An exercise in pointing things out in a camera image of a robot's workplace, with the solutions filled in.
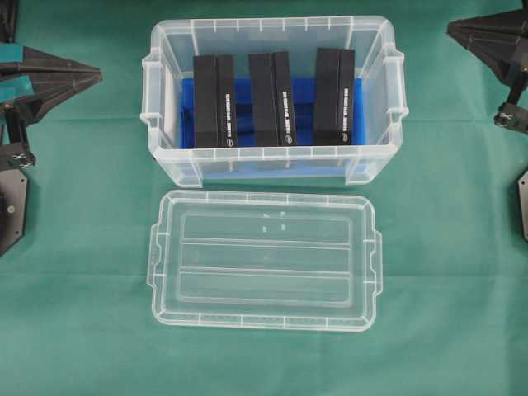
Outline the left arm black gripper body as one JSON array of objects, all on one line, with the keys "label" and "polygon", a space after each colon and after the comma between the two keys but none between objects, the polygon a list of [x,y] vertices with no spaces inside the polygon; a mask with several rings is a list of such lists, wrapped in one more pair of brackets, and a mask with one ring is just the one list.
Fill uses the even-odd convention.
[{"label": "left arm black gripper body", "polygon": [[7,144],[1,144],[1,169],[25,169],[35,166],[36,158],[30,149],[25,120],[14,105],[3,104],[1,109],[1,131],[6,127],[9,138]]}]

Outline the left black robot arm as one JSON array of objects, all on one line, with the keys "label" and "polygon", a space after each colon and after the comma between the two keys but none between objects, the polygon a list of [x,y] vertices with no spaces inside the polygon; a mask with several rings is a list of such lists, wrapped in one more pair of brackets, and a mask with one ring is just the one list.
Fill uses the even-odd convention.
[{"label": "left black robot arm", "polygon": [[27,135],[52,109],[102,81],[101,70],[15,43],[1,44],[1,253],[24,235],[28,180],[35,166]]}]

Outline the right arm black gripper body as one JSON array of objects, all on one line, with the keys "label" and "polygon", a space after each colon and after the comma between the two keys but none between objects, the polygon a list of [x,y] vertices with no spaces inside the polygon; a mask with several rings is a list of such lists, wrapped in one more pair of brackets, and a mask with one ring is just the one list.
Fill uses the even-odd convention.
[{"label": "right arm black gripper body", "polygon": [[522,64],[516,73],[507,99],[499,106],[494,116],[494,124],[523,134],[527,134],[527,109],[518,106],[521,94],[527,84],[527,64]]}]

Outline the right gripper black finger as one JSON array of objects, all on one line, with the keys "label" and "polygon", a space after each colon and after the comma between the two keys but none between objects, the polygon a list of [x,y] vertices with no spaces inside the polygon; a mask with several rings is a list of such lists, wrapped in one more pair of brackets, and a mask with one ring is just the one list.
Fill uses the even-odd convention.
[{"label": "right gripper black finger", "polygon": [[471,45],[517,47],[527,42],[527,10],[514,10],[452,21],[447,35],[469,48]]},{"label": "right gripper black finger", "polygon": [[527,74],[527,39],[518,35],[462,35],[451,36],[459,45],[468,50],[495,74],[497,79],[508,87]]}]

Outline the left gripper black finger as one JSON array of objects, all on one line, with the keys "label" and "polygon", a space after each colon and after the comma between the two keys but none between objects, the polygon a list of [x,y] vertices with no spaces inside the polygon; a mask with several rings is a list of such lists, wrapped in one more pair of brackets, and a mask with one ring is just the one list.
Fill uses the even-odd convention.
[{"label": "left gripper black finger", "polygon": [[100,78],[81,78],[71,81],[39,81],[30,78],[1,80],[1,122],[6,119],[6,104],[13,104],[27,124],[41,121],[59,104],[99,83]]},{"label": "left gripper black finger", "polygon": [[72,59],[19,44],[1,44],[1,76],[23,73],[85,73],[102,79],[101,70]]}]

